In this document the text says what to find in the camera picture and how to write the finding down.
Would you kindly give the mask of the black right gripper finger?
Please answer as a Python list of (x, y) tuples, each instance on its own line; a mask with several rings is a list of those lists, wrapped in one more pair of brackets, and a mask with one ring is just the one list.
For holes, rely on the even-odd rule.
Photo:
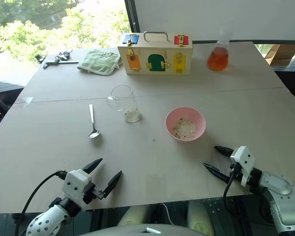
[(228, 183), (230, 180), (230, 177), (221, 173), (220, 170), (210, 164), (207, 163), (203, 163), (203, 165), (208, 169), (208, 171), (214, 175), (215, 177), (217, 177), (218, 179), (220, 179), (221, 181), (223, 181), (224, 183)]
[(233, 153), (233, 149), (229, 147), (215, 146), (214, 149), (222, 155), (231, 155)]

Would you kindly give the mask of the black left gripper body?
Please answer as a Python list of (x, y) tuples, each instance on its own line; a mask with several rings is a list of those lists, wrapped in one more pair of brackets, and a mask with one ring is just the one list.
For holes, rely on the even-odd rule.
[(87, 205), (91, 203), (94, 199), (102, 200), (104, 198), (104, 192), (102, 190), (97, 190), (95, 184), (90, 182), (86, 185), (83, 190), (83, 201)]

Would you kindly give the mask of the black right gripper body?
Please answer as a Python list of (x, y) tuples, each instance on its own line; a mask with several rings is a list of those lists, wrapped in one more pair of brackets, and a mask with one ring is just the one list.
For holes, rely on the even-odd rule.
[(243, 169), (243, 163), (231, 157), (230, 179), (241, 182), (243, 177), (242, 169)]

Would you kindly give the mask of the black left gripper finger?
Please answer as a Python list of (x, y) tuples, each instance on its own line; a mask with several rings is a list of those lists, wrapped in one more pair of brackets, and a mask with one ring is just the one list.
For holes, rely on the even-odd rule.
[(89, 164), (87, 164), (86, 166), (84, 166), (82, 168), (82, 170), (87, 173), (87, 174), (90, 174), (99, 164), (100, 162), (102, 161), (103, 159), (102, 158), (99, 158), (99, 159), (96, 159), (92, 162), (90, 162)]
[(94, 197), (98, 199), (106, 198), (117, 185), (121, 175), (122, 175), (122, 171), (119, 171), (116, 175), (114, 175), (114, 177), (108, 182), (108, 185), (104, 190), (95, 189)]

